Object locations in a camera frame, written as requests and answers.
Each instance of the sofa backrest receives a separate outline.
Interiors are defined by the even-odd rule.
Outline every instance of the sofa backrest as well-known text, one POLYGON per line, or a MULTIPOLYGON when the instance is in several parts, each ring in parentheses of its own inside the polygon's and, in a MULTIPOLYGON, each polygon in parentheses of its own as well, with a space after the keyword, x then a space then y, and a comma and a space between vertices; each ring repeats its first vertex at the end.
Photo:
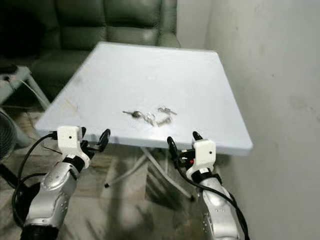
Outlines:
POLYGON ((45 25, 42 47, 91 50, 98 41, 156 45, 176 32, 177 0, 6 0, 45 25))

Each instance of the fan grille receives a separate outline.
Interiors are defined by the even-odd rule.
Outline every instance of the fan grille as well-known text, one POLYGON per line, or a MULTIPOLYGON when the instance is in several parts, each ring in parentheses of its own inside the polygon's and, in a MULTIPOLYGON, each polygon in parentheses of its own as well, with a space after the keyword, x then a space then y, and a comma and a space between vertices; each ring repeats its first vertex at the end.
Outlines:
POLYGON ((8 116, 0 111, 0 161, 9 154, 17 142, 17 132, 8 116))

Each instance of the black cable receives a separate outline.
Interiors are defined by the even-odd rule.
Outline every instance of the black cable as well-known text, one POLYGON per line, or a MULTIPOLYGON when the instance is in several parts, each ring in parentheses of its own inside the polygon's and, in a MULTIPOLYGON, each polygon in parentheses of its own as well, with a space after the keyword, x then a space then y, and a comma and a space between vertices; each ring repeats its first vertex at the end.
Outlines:
POLYGON ((36 147, 40 142, 42 142, 44 139, 51 138, 51 137, 53 137, 53 136, 54 136, 53 133, 49 133, 49 134, 41 137, 39 140, 37 140, 37 141, 32 145, 32 147, 31 147, 31 148, 29 149, 29 151, 26 153, 26 155, 24 156, 23 161, 22 161, 21 164, 20 164, 19 170, 18 170, 18 175, 17 175, 18 184, 20 184, 20 182, 21 182, 22 171, 23 171, 23 169, 24 169, 24 166, 25 166, 25 164, 26 164, 26 161, 28 160, 31 152, 32 152, 32 151, 35 149, 35 147, 36 147))
POLYGON ((41 147, 43 147, 44 149, 48 149, 48 150, 50 150, 50 151, 52 151, 52 152, 55 152, 55 153, 57 153, 57 154, 62 154, 62 152, 59 152, 59 151, 57 151, 57 150, 54 150, 54 149, 52 149, 52 148, 50 148, 50 147, 47 147, 47 146, 45 146, 45 145, 42 145, 41 147))
POLYGON ((15 186, 14 186, 11 182, 6 181, 6 183, 7 183, 10 187, 12 187, 13 189, 15 189, 15 186))
POLYGON ((186 177, 186 175, 182 172, 182 170, 179 168, 178 166, 178 161, 175 160, 174 161, 174 166, 175 168, 178 170, 179 174, 181 175, 181 177, 186 180, 188 183, 190 183, 191 185, 197 187, 197 188, 200 188, 202 190, 207 190, 209 192, 212 192, 214 194, 217 194, 218 196, 222 197, 223 199, 225 199, 228 203, 230 203, 235 211, 236 211, 236 214, 238 216, 238 220, 239 220, 239 223, 240 223, 240 226, 242 228, 242 231, 244 233, 244 239, 245 240, 250 240, 250 237, 249 237, 249 231, 248 231, 248 225, 247 225, 247 222, 246 222, 246 219, 243 215, 243 213, 241 212, 240 208, 238 207, 237 205, 237 202, 235 201, 235 198, 232 194, 230 194, 231 198, 233 200, 231 200, 229 197, 227 197, 226 195, 224 195, 223 193, 213 189, 213 188, 210 188, 210 187, 207 187, 207 186, 203 186, 201 184, 198 184, 192 180, 190 180, 189 178, 186 177))
POLYGON ((28 160, 31 152, 36 148, 36 146, 37 146, 40 142, 42 142, 44 139, 47 139, 47 138, 55 138, 55 137, 56 137, 56 133, 53 133, 53 132, 52 132, 52 133, 49 133, 49 134, 41 137, 39 140, 37 140, 37 141, 32 145, 32 147, 29 149, 29 151, 26 153, 26 155, 24 156, 23 161, 22 161, 21 164, 20 164, 20 167, 19 167, 19 170, 18 170, 18 174, 17 174, 17 180, 18 180, 18 182, 17 182, 17 187, 16 187, 16 189, 14 190, 14 193, 13 193, 13 196, 12 196, 12 201, 11 201, 13 214, 14 214, 14 216, 16 216, 17 225, 20 226, 20 227, 22 227, 22 226, 24 225, 24 221, 21 219, 21 217, 19 216, 19 214, 18 214, 18 212, 17 212, 17 209, 16 209, 16 198, 17 198, 17 194, 18 194, 18 193, 20 194, 20 192, 19 192, 20 185, 23 183, 23 181, 26 181, 26 180, 28 179, 28 177, 31 178, 31 176, 32 176, 32 174, 31 174, 31 175, 29 175, 29 176, 27 176, 27 177, 25 177, 25 178, 23 178, 23 179, 21 180, 22 171, 23 171, 23 169, 24 169, 24 166, 25 166, 25 164, 26 164, 26 161, 28 160))
POLYGON ((19 216, 18 212, 17 212, 17 208, 16 208, 16 200, 17 200, 17 194, 20 194, 19 190, 20 190, 20 186, 22 183, 24 183, 25 181, 27 181, 28 179, 32 178, 32 177, 38 177, 38 176, 44 176, 46 175, 46 173, 41 172, 41 173, 33 173, 30 174, 26 177, 24 177, 20 183, 18 183, 18 185, 16 186, 16 189, 13 192, 12 195, 12 200, 11 200, 11 204, 12 204, 12 211, 13 211, 13 215, 15 216, 15 219, 17 219, 17 225, 19 227, 23 227, 24 226, 24 221, 21 219, 21 217, 19 216))

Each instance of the robotic arm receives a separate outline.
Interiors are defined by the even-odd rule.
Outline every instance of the robotic arm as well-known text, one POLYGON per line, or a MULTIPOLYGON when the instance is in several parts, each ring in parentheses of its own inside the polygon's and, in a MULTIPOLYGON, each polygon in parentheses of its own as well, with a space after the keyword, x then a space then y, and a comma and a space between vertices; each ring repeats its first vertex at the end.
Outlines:
POLYGON ((77 126, 62 126, 57 130, 63 161, 57 162, 42 179, 40 190, 30 204, 21 240, 57 238, 81 170, 89 166, 94 156, 92 150, 102 152, 109 141, 110 130, 107 129, 99 143, 90 146, 82 139, 85 132, 84 127, 77 126))
POLYGON ((212 174, 216 161, 216 144, 203 139, 193 132, 193 148, 178 151, 174 140, 168 137, 169 151, 175 168, 190 184, 197 187, 198 202, 203 213, 203 230, 210 240, 240 239, 231 207, 235 207, 241 220, 245 239, 248 240, 248 228, 244 217, 233 196, 222 186, 218 174, 212 174))

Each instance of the sofa cushion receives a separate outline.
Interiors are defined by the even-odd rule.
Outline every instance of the sofa cushion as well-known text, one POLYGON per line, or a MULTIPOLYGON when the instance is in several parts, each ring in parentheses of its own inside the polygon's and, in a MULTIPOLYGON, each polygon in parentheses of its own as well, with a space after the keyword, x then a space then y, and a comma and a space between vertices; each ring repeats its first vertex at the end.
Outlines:
POLYGON ((107 40, 109 42, 155 46, 158 40, 157 27, 138 28, 109 26, 107 32, 107 40))
POLYGON ((41 40, 42 49, 61 49, 60 28, 56 27, 44 33, 41 40))
POLYGON ((89 51, 54 50, 33 64, 32 75, 50 101, 67 84, 88 54, 89 51))
POLYGON ((61 27, 63 49, 92 50, 99 41, 105 41, 105 26, 63 26, 61 27))
POLYGON ((108 25, 153 27, 160 20, 161 0, 105 0, 108 25))

